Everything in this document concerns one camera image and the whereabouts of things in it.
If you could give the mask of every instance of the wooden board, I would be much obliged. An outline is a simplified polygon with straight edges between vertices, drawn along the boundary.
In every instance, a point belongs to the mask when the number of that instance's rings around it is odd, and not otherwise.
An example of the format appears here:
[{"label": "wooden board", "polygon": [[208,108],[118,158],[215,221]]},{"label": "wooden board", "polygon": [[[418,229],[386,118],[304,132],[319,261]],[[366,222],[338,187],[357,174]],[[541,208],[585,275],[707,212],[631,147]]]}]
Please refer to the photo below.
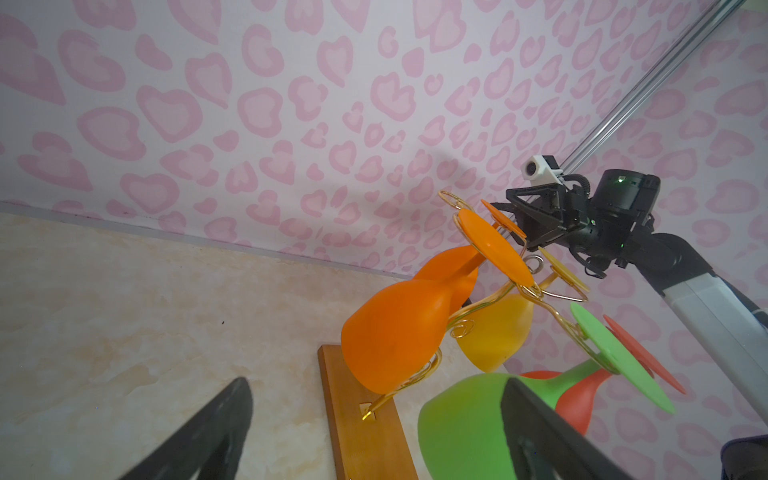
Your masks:
[{"label": "wooden board", "polygon": [[376,410],[375,419],[364,422],[365,407],[360,404],[373,402],[379,394],[352,375],[341,345],[323,345],[317,357],[338,480],[418,480],[395,403],[390,400]]}]

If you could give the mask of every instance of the pink heart pattern wall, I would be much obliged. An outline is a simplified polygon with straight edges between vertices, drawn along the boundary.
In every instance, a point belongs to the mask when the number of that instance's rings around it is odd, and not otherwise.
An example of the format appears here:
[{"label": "pink heart pattern wall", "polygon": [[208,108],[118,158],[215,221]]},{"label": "pink heart pattern wall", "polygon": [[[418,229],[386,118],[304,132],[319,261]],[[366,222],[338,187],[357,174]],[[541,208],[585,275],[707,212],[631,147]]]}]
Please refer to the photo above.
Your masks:
[{"label": "pink heart pattern wall", "polygon": [[438,190],[565,157],[707,5],[33,3],[0,13],[1,201],[396,273],[463,243]]},{"label": "pink heart pattern wall", "polygon": [[[687,239],[763,308],[768,307],[766,86],[768,15],[738,13],[580,169],[593,185],[608,168],[660,177],[657,231]],[[574,272],[583,271],[564,249],[556,250]],[[475,296],[501,281],[489,270]],[[719,475],[723,443],[768,433],[633,266],[612,266],[606,280],[586,280],[594,301],[587,308],[598,318],[605,313],[617,320],[688,391],[682,396],[661,381],[677,407],[669,416],[620,377],[601,387],[588,438],[617,464],[642,480],[713,478]],[[562,371],[585,358],[543,310],[537,308],[534,322],[528,344],[507,363],[510,371]]]}]

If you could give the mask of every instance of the beige marble surface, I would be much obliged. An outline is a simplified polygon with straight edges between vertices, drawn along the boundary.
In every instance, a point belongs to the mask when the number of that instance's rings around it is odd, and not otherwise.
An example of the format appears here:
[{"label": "beige marble surface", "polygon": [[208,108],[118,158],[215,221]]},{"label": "beige marble surface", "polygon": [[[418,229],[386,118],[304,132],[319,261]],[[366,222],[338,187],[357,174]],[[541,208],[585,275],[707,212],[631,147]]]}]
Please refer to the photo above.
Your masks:
[{"label": "beige marble surface", "polygon": [[[238,478],[335,478],[316,351],[396,280],[0,214],[0,478],[117,478],[231,379],[253,421]],[[455,341],[397,397],[478,372]]]}]

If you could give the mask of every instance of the white camera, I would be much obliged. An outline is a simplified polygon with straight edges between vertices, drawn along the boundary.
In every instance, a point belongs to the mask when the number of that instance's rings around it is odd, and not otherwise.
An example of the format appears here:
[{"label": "white camera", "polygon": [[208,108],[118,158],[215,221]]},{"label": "white camera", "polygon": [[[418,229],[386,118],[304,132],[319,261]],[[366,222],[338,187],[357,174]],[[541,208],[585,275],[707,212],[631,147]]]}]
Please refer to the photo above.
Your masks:
[{"label": "white camera", "polygon": [[522,166],[523,178],[532,187],[546,184],[563,184],[563,170],[553,155],[534,155]]}]

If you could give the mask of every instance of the aluminum rod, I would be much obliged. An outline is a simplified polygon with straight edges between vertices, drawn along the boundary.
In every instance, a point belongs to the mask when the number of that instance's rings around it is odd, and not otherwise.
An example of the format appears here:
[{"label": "aluminum rod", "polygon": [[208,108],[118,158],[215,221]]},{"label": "aluminum rod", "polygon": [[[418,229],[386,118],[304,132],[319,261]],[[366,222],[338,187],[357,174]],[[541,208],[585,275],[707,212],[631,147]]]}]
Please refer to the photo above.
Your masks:
[{"label": "aluminum rod", "polygon": [[566,174],[574,173],[598,148],[641,107],[641,105],[677,70],[717,27],[729,18],[745,0],[719,0],[693,23],[664,56],[627,93],[613,110],[562,163]]}]

